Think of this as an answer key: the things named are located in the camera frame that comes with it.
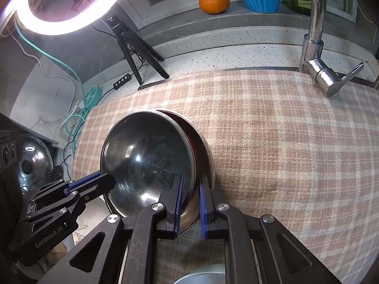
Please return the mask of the left gloved hand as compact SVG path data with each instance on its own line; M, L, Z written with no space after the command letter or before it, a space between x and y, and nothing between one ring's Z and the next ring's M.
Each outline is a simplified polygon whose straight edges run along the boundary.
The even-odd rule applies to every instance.
M66 245L61 242L46 254L46 261L50 265L57 264L68 253Z

